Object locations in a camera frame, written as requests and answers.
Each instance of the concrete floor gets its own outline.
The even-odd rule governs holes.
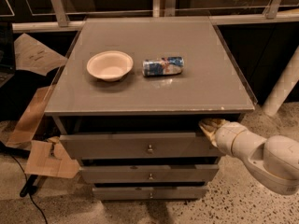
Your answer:
[[[257,106],[241,122],[264,137],[282,134],[299,141],[299,103],[284,104],[273,117]],[[0,140],[7,141],[15,122],[0,122]],[[26,160],[18,159],[22,166]],[[0,222],[44,223],[28,195],[19,193],[24,174],[9,156],[0,154]],[[257,183],[243,164],[224,157],[220,170],[208,184],[205,198],[189,202],[101,202],[77,175],[73,179],[41,178],[33,199],[48,223],[299,223],[299,194],[280,196]]]

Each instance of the bowl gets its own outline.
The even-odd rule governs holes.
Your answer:
[[[105,81],[120,80],[132,68],[131,56],[114,50],[98,53],[87,62],[88,73]]]

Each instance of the blue and white can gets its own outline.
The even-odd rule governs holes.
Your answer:
[[[183,71],[182,57],[167,57],[143,61],[142,73],[145,77],[175,75]]]

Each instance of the black cable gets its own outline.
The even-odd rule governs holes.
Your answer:
[[[25,173],[24,169],[22,168],[20,162],[19,162],[13,155],[11,155],[11,154],[8,154],[8,155],[9,155],[9,156],[10,156],[16,163],[18,163],[18,165],[20,166],[22,172],[23,172],[24,175],[25,175],[25,179],[26,179],[26,182],[27,182],[27,176],[26,176],[26,173]],[[34,201],[33,198],[32,198],[32,195],[30,194],[30,191],[28,191],[28,194],[29,194],[29,197],[30,197],[31,202],[34,204],[34,206],[35,206],[35,207],[38,209],[38,211],[41,213],[41,215],[43,216],[43,218],[44,218],[44,220],[45,220],[45,223],[48,224],[47,218],[46,218],[46,216],[45,216],[43,210],[42,210],[42,209],[35,203],[35,201]]]

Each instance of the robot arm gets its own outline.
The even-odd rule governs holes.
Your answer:
[[[242,160],[251,175],[268,189],[282,195],[292,195],[299,189],[298,142],[280,135],[265,139],[237,122],[203,119],[199,125],[213,145]]]

